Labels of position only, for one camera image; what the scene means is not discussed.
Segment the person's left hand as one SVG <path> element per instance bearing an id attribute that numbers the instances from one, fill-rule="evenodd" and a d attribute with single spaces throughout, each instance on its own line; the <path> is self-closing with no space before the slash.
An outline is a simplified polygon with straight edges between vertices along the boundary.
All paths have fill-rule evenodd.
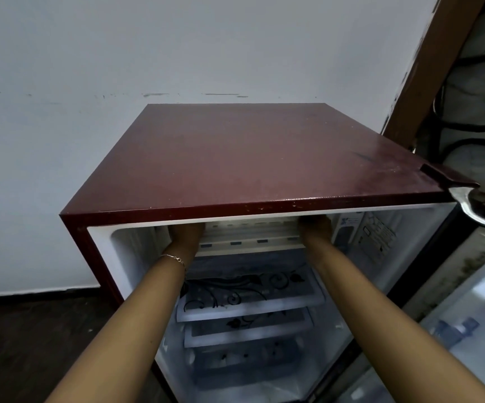
<path id="1" fill-rule="evenodd" d="M 164 250 L 189 268 L 199 249 L 199 243 L 205 230 L 205 223 L 173 224 L 168 227 L 171 243 Z"/>

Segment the person's right hand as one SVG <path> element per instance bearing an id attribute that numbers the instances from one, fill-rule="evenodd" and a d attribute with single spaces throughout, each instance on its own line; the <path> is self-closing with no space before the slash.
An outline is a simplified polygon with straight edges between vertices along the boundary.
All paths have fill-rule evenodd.
<path id="1" fill-rule="evenodd" d="M 308 250 L 320 249 L 332 244 L 332 222 L 325 215 L 300 216 L 298 230 L 300 239 Z"/>

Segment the white chiller tray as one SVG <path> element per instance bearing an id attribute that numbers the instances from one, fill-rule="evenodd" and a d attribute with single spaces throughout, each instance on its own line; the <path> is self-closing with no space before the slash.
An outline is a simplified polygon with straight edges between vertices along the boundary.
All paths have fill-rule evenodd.
<path id="1" fill-rule="evenodd" d="M 303 248 L 294 216 L 207 222 L 198 257 Z"/>

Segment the person's right forearm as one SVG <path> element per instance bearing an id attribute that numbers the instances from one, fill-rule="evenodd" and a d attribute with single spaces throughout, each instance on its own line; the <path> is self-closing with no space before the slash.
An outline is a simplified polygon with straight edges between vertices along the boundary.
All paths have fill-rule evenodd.
<path id="1" fill-rule="evenodd" d="M 396 403 L 485 403 L 485 385 L 331 244 L 305 246 L 353 337 Z"/>

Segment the person's left forearm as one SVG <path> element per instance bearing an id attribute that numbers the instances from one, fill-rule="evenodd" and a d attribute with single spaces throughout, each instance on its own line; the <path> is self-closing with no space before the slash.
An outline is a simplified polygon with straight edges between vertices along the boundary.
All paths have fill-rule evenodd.
<path id="1" fill-rule="evenodd" d="M 179 298 L 185 267 L 162 255 L 45 403 L 133 403 Z"/>

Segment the blue and white sticker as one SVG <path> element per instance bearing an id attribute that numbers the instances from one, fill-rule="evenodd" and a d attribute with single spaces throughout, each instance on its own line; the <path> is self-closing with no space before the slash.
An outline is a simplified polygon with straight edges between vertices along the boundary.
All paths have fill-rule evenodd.
<path id="1" fill-rule="evenodd" d="M 332 244 L 346 254 L 363 220 L 364 212 L 340 213 L 335 220 Z"/>

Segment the white printed info sticker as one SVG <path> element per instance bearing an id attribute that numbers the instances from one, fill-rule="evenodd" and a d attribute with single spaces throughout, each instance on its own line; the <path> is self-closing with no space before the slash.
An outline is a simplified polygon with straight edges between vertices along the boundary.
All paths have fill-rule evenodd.
<path id="1" fill-rule="evenodd" d="M 373 212 L 365 214 L 355 243 L 374 264 L 382 264 L 392 249 L 397 236 Z"/>

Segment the large floral glass fridge shelf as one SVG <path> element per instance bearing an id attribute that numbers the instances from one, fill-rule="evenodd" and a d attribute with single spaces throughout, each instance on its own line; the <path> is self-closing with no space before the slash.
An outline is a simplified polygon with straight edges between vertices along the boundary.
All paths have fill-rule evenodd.
<path id="1" fill-rule="evenodd" d="M 324 303 L 324 292 L 313 270 L 306 266 L 229 279 L 192 279 L 183 285 L 176 321 L 186 323 L 235 318 Z"/>

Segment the maroon refrigerator body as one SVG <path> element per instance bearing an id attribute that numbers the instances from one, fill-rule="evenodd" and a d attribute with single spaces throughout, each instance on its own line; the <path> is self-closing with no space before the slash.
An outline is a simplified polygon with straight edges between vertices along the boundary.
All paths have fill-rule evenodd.
<path id="1" fill-rule="evenodd" d="M 458 203 L 420 171 L 424 163 L 326 104 L 149 104 L 60 217 L 119 306 L 164 255 L 173 224 L 325 215 L 334 229 L 340 213 L 438 205 L 447 208 L 444 217 Z M 277 337 L 295 338 L 300 360 L 265 369 L 193 374 L 184 347 L 191 322 L 176 321 L 182 286 L 151 366 L 172 401 L 313 403 L 324 396 L 327 381 L 352 361 L 343 356 L 352 352 L 353 336 L 304 247 L 196 254 L 183 285 L 302 266 L 313 270 L 325 303 L 306 307 L 312 329 Z"/>

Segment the medium floral glass fridge shelf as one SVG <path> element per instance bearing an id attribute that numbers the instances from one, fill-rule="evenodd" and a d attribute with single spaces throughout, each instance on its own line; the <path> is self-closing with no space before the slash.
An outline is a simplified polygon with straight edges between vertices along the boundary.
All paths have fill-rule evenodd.
<path id="1" fill-rule="evenodd" d="M 313 327 L 307 308 L 196 321 L 185 325 L 184 347 L 199 348 L 284 337 Z"/>

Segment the small floral glass fridge shelf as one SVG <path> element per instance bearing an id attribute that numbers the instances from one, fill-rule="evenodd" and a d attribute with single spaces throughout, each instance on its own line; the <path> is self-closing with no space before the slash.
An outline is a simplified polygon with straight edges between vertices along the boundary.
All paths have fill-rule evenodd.
<path id="1" fill-rule="evenodd" d="M 193 374 L 212 376 L 297 363 L 301 355 L 295 338 L 270 338 L 191 348 L 185 362 Z"/>

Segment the maroon hinge cover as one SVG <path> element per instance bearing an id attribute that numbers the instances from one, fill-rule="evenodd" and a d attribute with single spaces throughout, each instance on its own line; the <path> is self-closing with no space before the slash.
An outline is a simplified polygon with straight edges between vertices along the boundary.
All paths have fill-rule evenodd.
<path id="1" fill-rule="evenodd" d="M 480 184 L 473 179 L 466 177 L 458 171 L 448 168 L 443 164 L 424 163 L 420 171 L 438 183 L 442 189 L 449 188 L 472 188 L 477 189 Z"/>

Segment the silver metal door hinge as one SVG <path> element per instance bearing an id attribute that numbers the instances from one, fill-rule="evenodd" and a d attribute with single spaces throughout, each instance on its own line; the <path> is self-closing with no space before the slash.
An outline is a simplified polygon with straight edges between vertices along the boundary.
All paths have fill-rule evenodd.
<path id="1" fill-rule="evenodd" d="M 472 186 L 452 186 L 447 189 L 452 198 L 460 205 L 463 213 L 471 220 L 485 227 L 485 216 L 477 213 L 470 201 L 470 193 L 474 190 Z"/>

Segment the open refrigerator door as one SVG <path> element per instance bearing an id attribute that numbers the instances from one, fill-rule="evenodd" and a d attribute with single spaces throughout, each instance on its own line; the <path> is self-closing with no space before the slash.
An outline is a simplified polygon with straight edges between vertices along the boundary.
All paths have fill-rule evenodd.
<path id="1" fill-rule="evenodd" d="M 438 320 L 474 318 L 480 326 L 449 350 L 485 384 L 485 227 L 460 205 L 373 212 L 397 239 L 382 264 L 352 247 L 349 257 L 373 283 L 428 333 Z"/>

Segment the clear plastic bottle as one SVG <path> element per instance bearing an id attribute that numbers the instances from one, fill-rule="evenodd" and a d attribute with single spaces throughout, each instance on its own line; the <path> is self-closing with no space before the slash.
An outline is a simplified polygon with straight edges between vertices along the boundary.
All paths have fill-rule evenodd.
<path id="1" fill-rule="evenodd" d="M 469 338 L 480 326 L 474 318 L 467 318 L 460 324 L 451 325 L 444 320 L 438 320 L 430 334 L 446 349 L 459 344 L 463 339 Z"/>

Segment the brown wooden door frame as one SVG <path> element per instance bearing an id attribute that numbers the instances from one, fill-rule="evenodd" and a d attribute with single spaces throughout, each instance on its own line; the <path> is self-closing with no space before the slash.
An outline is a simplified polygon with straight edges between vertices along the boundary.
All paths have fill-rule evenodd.
<path id="1" fill-rule="evenodd" d="M 485 0 L 437 0 L 381 134 L 408 148 L 429 112 Z"/>

